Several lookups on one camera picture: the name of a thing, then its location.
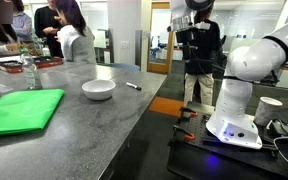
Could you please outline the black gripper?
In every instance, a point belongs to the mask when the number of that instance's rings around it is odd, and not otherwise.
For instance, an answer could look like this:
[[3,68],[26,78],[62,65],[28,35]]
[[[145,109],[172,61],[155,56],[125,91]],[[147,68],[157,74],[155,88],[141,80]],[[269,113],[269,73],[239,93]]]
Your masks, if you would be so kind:
[[195,33],[197,32],[196,28],[185,29],[182,31],[176,32],[176,40],[178,43],[193,43],[196,41]]

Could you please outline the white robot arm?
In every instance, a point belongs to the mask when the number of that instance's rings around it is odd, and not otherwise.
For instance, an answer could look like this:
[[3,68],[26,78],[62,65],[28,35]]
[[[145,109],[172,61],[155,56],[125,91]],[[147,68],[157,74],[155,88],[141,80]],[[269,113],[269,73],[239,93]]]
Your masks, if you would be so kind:
[[245,114],[253,83],[288,62],[288,23],[251,46],[233,50],[227,60],[214,112],[207,130],[221,142],[260,149],[257,126]]

